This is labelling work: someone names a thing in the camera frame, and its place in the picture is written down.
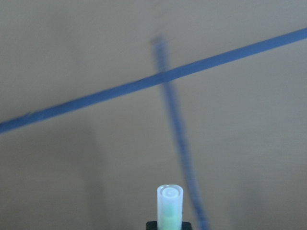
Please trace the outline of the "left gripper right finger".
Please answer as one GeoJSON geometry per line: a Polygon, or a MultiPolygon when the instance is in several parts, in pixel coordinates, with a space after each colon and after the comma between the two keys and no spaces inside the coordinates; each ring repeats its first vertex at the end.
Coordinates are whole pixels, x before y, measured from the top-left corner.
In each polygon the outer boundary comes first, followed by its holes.
{"type": "Polygon", "coordinates": [[[192,230],[192,224],[190,222],[182,222],[181,230],[192,230]]]}

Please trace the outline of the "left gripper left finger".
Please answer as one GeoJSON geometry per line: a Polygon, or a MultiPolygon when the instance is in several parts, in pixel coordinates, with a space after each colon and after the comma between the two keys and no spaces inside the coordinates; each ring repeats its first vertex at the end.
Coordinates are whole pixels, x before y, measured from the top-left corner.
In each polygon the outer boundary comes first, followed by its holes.
{"type": "Polygon", "coordinates": [[[148,221],[146,223],[146,230],[158,230],[156,221],[148,221]]]}

